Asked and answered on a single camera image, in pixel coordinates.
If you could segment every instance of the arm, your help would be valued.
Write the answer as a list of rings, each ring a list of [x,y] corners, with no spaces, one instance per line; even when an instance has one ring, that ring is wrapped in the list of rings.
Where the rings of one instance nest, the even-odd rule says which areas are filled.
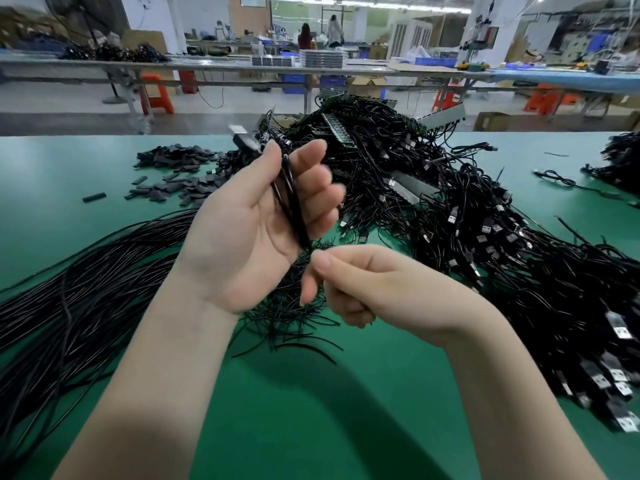
[[[319,165],[326,144],[290,156],[307,231],[337,218],[344,187]],[[210,196],[55,480],[187,478],[238,314],[276,288],[300,253],[270,184],[276,144]]]
[[[55,480],[188,476],[238,317],[187,283],[165,279]]]
[[[376,316],[444,348],[485,480],[602,480],[507,320],[459,282],[380,246],[315,251],[301,301],[324,282],[349,324]]]

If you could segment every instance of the green table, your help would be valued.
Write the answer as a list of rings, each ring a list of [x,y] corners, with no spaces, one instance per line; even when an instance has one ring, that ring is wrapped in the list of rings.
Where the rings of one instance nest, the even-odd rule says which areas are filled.
[[[500,181],[514,194],[514,204],[551,232],[570,239],[554,219],[559,215],[587,239],[604,235],[640,258],[640,211],[531,174],[534,168],[552,168],[579,183],[611,190],[579,172],[584,163],[601,163],[598,153],[609,136],[459,133],[451,142],[487,140],[498,146],[498,152],[478,156],[479,166],[493,177],[504,166]],[[232,147],[227,136],[2,138],[0,287],[122,226],[178,209],[178,198],[164,203],[123,199],[137,176],[160,180],[159,170],[132,168],[136,152],[176,142],[212,150]],[[97,192],[108,198],[81,201]],[[224,361],[192,478],[479,478],[460,398],[441,350],[382,322],[366,330],[324,327],[318,333],[345,349],[325,348],[338,367],[306,351],[272,353],[267,347]],[[246,343],[240,342],[231,352],[243,350]],[[21,478],[52,473],[105,386],[87,395],[36,451]],[[565,399],[560,403],[610,479],[637,478],[640,435],[613,433],[589,411]],[[640,415],[637,402],[631,409]]]

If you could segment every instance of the person's right hand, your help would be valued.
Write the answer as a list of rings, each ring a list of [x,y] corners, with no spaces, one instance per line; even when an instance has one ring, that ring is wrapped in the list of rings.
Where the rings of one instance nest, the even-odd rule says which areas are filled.
[[[471,325],[478,312],[499,315],[463,284],[374,244],[314,251],[300,303],[311,302],[322,282],[327,305],[347,325],[364,328],[378,316],[438,347]]]

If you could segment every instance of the hand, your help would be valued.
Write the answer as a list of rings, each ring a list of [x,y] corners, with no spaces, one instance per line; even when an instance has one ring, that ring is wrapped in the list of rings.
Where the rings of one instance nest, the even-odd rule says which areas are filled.
[[[314,140],[290,155],[310,239],[338,219],[344,186],[320,165],[326,143]],[[198,211],[172,272],[199,298],[228,312],[249,310],[270,293],[300,254],[300,245],[270,184],[280,172],[280,148],[270,141],[260,158],[213,193]]]
[[[314,251],[300,302],[311,302],[322,282],[327,304],[347,325],[364,328],[378,316],[438,347],[473,322],[479,308],[492,308],[452,278],[373,244]]]

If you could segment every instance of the stack of metal sheets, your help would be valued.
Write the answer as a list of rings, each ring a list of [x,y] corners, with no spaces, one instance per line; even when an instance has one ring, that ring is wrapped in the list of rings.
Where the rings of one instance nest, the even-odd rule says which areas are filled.
[[[344,58],[340,50],[300,50],[302,67],[342,69]]]
[[[292,67],[293,57],[274,57],[272,55],[252,55],[251,65],[260,67]]]

